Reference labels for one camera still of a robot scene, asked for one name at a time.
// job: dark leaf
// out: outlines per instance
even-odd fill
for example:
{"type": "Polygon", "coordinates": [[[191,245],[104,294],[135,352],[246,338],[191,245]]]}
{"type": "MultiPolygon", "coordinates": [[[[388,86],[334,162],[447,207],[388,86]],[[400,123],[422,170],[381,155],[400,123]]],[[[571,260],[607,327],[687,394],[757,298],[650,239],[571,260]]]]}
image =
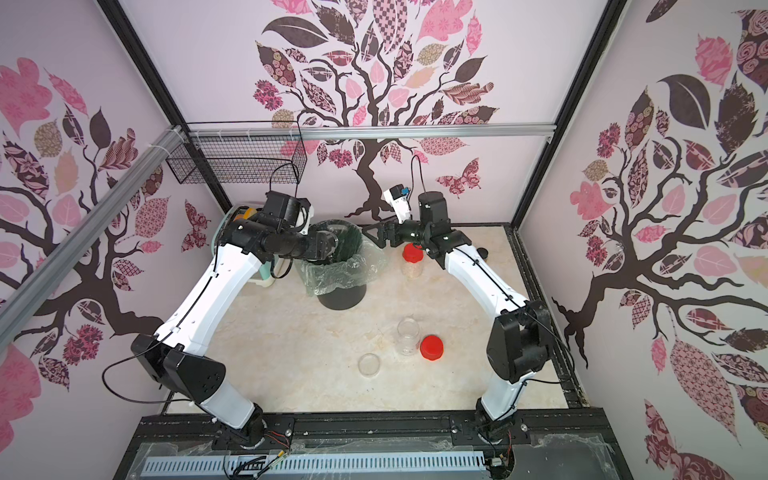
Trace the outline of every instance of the dark leaf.
{"type": "Polygon", "coordinates": [[[432,107],[432,121],[437,120],[442,115],[443,102],[442,98],[435,102],[435,106],[432,107]]]}
{"type": "Polygon", "coordinates": [[[40,339],[38,345],[34,350],[32,350],[32,353],[29,356],[32,357],[38,353],[50,353],[51,350],[53,350],[53,347],[56,346],[56,343],[58,343],[57,340],[58,332],[54,330],[53,332],[50,332],[48,335],[40,339]]]}
{"type": "Polygon", "coordinates": [[[685,141],[685,163],[694,170],[709,170],[714,168],[715,160],[706,147],[693,141],[685,141]]]}
{"type": "Polygon", "coordinates": [[[262,33],[270,30],[299,48],[316,47],[328,41],[328,37],[319,28],[301,17],[276,18],[264,27],[262,33]]]}
{"type": "Polygon", "coordinates": [[[668,275],[669,273],[677,272],[688,261],[689,258],[690,255],[687,257],[684,255],[667,255],[661,261],[659,272],[662,275],[668,275]]]}
{"type": "Polygon", "coordinates": [[[733,330],[731,328],[728,328],[723,322],[721,322],[720,319],[717,318],[717,315],[715,315],[714,313],[710,312],[705,308],[695,308],[691,310],[686,315],[686,318],[692,323],[695,323],[696,325],[701,326],[705,329],[733,330]]]}
{"type": "Polygon", "coordinates": [[[304,71],[312,75],[312,78],[314,78],[317,81],[326,81],[333,76],[333,73],[331,72],[331,70],[325,67],[304,68],[304,71]]]}
{"type": "Polygon", "coordinates": [[[332,37],[347,45],[355,44],[355,29],[344,15],[338,10],[323,7],[322,5],[315,5],[315,9],[317,10],[317,18],[320,19],[320,23],[328,30],[332,37]]]}
{"type": "Polygon", "coordinates": [[[690,75],[671,75],[660,81],[670,88],[670,113],[683,125],[706,129],[710,123],[710,94],[690,75]]]}
{"type": "Polygon", "coordinates": [[[472,80],[478,70],[480,70],[480,65],[482,65],[483,60],[485,60],[485,57],[470,58],[462,63],[462,66],[456,71],[455,80],[461,83],[472,80]]]}
{"type": "Polygon", "coordinates": [[[768,174],[768,150],[744,157],[717,179],[717,183],[731,188],[748,187],[756,184],[768,174]]]}
{"type": "Polygon", "coordinates": [[[728,345],[742,352],[756,352],[768,346],[768,331],[741,329],[723,339],[728,345]]]}
{"type": "Polygon", "coordinates": [[[645,19],[645,22],[651,23],[652,21],[661,18],[665,13],[670,11],[670,8],[672,8],[672,5],[674,5],[675,2],[677,2],[677,0],[659,0],[650,10],[648,18],[645,19]]]}
{"type": "Polygon", "coordinates": [[[368,27],[366,34],[362,36],[362,42],[360,43],[360,56],[362,61],[368,61],[376,56],[376,52],[379,51],[379,38],[376,37],[376,33],[373,31],[373,22],[368,27]]]}
{"type": "Polygon", "coordinates": [[[669,170],[674,167],[672,152],[657,141],[654,141],[654,165],[661,170],[669,170]]]}
{"type": "Polygon", "coordinates": [[[453,68],[453,65],[456,65],[458,57],[462,53],[463,46],[464,46],[464,41],[462,40],[462,43],[456,45],[455,47],[449,48],[445,52],[445,55],[442,58],[442,67],[445,69],[445,71],[451,70],[451,68],[453,68]]]}
{"type": "Polygon", "coordinates": [[[726,154],[731,155],[750,137],[755,128],[756,113],[755,97],[733,77],[732,85],[726,88],[720,101],[720,113],[715,120],[717,140],[726,154]]]}
{"type": "Polygon", "coordinates": [[[732,353],[713,355],[713,357],[720,368],[733,376],[750,382],[768,383],[768,371],[751,358],[732,353]]]}
{"type": "Polygon", "coordinates": [[[67,113],[64,118],[61,119],[61,128],[64,129],[64,133],[72,139],[76,144],[81,147],[85,146],[85,138],[83,137],[83,129],[80,128],[80,122],[72,114],[72,110],[67,107],[67,113]]]}
{"type": "Polygon", "coordinates": [[[598,225],[600,225],[599,220],[592,220],[586,225],[584,225],[584,228],[581,229],[581,233],[578,234],[579,237],[590,237],[595,230],[598,229],[598,225]]]}
{"type": "Polygon", "coordinates": [[[112,142],[112,133],[100,108],[96,115],[91,117],[91,139],[99,148],[109,147],[112,142]]]}
{"type": "Polygon", "coordinates": [[[40,375],[51,383],[63,385],[69,391],[69,369],[64,362],[41,356],[38,360],[40,375]]]}

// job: pink wall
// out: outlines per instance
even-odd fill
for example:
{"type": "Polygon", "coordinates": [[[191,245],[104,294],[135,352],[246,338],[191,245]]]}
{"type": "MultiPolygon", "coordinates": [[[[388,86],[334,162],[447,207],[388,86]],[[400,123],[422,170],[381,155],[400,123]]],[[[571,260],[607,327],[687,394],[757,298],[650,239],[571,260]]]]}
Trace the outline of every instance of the pink wall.
{"type": "Polygon", "coordinates": [[[766,476],[756,5],[632,2],[522,228],[635,478],[766,476]]]}
{"type": "MultiPolygon", "coordinates": [[[[95,3],[8,4],[0,32],[0,298],[9,298],[167,120],[95,3]]],[[[4,478],[28,476],[30,465],[110,478],[138,419],[158,411],[112,396],[101,370],[129,356],[133,334],[152,333],[210,261],[215,226],[195,230],[187,205],[220,219],[205,186],[182,187],[161,166],[0,353],[4,478]]],[[[135,399],[164,395],[137,362],[110,378],[135,399]]]]}

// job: butterfly decal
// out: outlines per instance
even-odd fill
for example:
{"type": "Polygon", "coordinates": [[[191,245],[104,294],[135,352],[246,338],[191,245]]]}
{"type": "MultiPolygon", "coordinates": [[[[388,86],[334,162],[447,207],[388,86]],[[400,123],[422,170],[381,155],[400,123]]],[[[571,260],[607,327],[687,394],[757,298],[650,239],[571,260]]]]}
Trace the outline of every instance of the butterfly decal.
{"type": "Polygon", "coordinates": [[[193,248],[205,247],[206,234],[203,230],[208,228],[210,220],[205,215],[199,214],[197,208],[193,207],[189,203],[189,200],[184,201],[184,209],[187,211],[187,219],[192,225],[192,230],[184,237],[184,242],[181,244],[181,251],[186,252],[193,248]]]}
{"type": "Polygon", "coordinates": [[[457,198],[459,198],[459,194],[464,193],[465,187],[480,188],[480,176],[477,175],[478,170],[480,170],[478,160],[480,159],[476,158],[469,162],[464,168],[464,173],[462,173],[461,177],[445,175],[444,177],[438,177],[437,183],[443,187],[448,187],[448,191],[455,194],[457,198]]]}

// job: jar with red lid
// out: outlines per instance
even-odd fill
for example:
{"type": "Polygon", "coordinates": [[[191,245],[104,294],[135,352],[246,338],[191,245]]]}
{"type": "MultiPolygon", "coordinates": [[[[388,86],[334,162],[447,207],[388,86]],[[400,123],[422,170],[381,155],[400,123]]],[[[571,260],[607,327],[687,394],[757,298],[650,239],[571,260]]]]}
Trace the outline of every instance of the jar with red lid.
{"type": "Polygon", "coordinates": [[[424,271],[424,252],[413,243],[407,243],[402,250],[402,273],[408,278],[416,278],[424,271]]]}

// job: pink leaf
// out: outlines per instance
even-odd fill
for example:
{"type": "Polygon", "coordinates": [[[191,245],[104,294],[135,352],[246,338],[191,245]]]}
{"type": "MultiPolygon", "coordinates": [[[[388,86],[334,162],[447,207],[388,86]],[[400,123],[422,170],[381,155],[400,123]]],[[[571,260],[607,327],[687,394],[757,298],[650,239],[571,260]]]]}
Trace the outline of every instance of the pink leaf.
{"type": "Polygon", "coordinates": [[[346,80],[346,96],[355,99],[362,96],[362,88],[351,78],[347,78],[346,80]]]}
{"type": "Polygon", "coordinates": [[[76,227],[80,224],[82,218],[78,202],[69,194],[56,202],[56,206],[53,207],[53,212],[51,212],[51,217],[54,222],[67,227],[76,227]]]}
{"type": "Polygon", "coordinates": [[[735,272],[736,264],[717,247],[706,245],[696,252],[694,268],[705,276],[725,276],[735,272]]]}
{"type": "Polygon", "coordinates": [[[392,104],[394,108],[400,108],[406,104],[406,101],[408,100],[408,93],[410,93],[408,88],[395,88],[389,92],[389,96],[387,98],[389,99],[389,103],[392,104]]]}
{"type": "Polygon", "coordinates": [[[707,205],[701,211],[702,217],[713,225],[720,225],[725,220],[728,220],[734,207],[736,206],[737,195],[723,195],[718,197],[707,205]]]}
{"type": "Polygon", "coordinates": [[[376,63],[373,64],[373,67],[371,67],[370,77],[371,77],[371,81],[375,84],[380,84],[381,82],[386,80],[386,73],[384,73],[384,67],[382,67],[379,61],[376,61],[376,63]]]}
{"type": "Polygon", "coordinates": [[[659,240],[667,229],[663,225],[649,225],[635,234],[635,237],[643,243],[653,243],[659,240]]]}
{"type": "Polygon", "coordinates": [[[704,413],[736,437],[733,398],[728,383],[709,357],[695,346],[677,339],[670,365],[683,391],[704,413]]]}
{"type": "Polygon", "coordinates": [[[467,49],[469,50],[470,56],[474,55],[475,51],[480,46],[481,38],[482,26],[480,25],[477,15],[473,15],[472,19],[469,21],[469,26],[467,27],[467,49]]]}
{"type": "Polygon", "coordinates": [[[357,127],[366,121],[368,116],[368,105],[360,105],[360,108],[355,112],[355,116],[352,118],[352,126],[357,127]]]}
{"type": "Polygon", "coordinates": [[[9,222],[20,222],[29,215],[29,207],[18,198],[0,194],[0,217],[9,222]]]}
{"type": "Polygon", "coordinates": [[[682,185],[677,185],[664,196],[661,201],[661,209],[668,214],[677,215],[685,207],[685,189],[682,185]]]}
{"type": "Polygon", "coordinates": [[[654,361],[656,370],[661,373],[667,364],[667,347],[664,345],[664,338],[659,336],[650,345],[650,357],[654,361]]]}
{"type": "Polygon", "coordinates": [[[141,248],[141,251],[144,253],[155,253],[157,252],[160,247],[162,247],[163,244],[160,242],[157,242],[155,240],[148,240],[141,245],[139,245],[139,248],[141,248]]]}
{"type": "Polygon", "coordinates": [[[16,264],[22,250],[15,243],[0,242],[0,268],[10,268],[16,264]]]}

